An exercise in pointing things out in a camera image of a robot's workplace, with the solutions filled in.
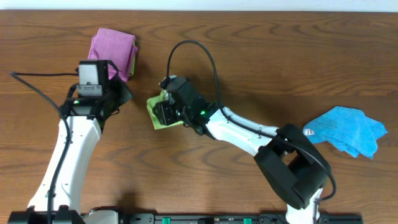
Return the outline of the light green microfiber cloth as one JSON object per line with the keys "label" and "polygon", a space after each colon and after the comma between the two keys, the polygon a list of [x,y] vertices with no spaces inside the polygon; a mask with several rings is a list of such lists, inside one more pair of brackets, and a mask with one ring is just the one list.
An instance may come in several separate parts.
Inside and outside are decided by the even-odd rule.
{"label": "light green microfiber cloth", "polygon": [[152,124],[154,126],[154,129],[164,129],[164,128],[171,128],[172,126],[178,126],[183,124],[182,121],[178,121],[176,123],[170,124],[170,125],[163,125],[160,123],[159,119],[156,117],[155,113],[153,112],[153,109],[155,108],[155,105],[157,103],[163,103],[169,99],[167,95],[166,90],[162,90],[160,92],[160,95],[154,96],[152,98],[149,98],[147,100],[147,110],[149,112],[150,118],[152,120]]}

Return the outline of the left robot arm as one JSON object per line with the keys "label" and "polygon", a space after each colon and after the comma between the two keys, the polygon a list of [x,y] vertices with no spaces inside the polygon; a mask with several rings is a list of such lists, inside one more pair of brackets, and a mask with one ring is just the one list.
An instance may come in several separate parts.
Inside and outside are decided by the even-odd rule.
{"label": "left robot arm", "polygon": [[81,190],[105,121],[132,93],[118,76],[80,75],[70,87],[60,116],[57,142],[44,178],[27,209],[12,212],[9,223],[119,223],[115,210],[81,213]]}

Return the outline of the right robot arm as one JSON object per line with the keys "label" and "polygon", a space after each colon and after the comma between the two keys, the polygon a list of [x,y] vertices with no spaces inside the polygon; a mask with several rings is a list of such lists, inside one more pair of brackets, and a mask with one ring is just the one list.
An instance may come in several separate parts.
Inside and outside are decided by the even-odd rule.
{"label": "right robot arm", "polygon": [[331,167],[301,130],[264,126],[207,102],[187,78],[166,77],[153,108],[163,126],[182,122],[199,136],[228,142],[252,155],[273,191],[287,204],[288,223],[318,223],[321,193],[332,182]]}

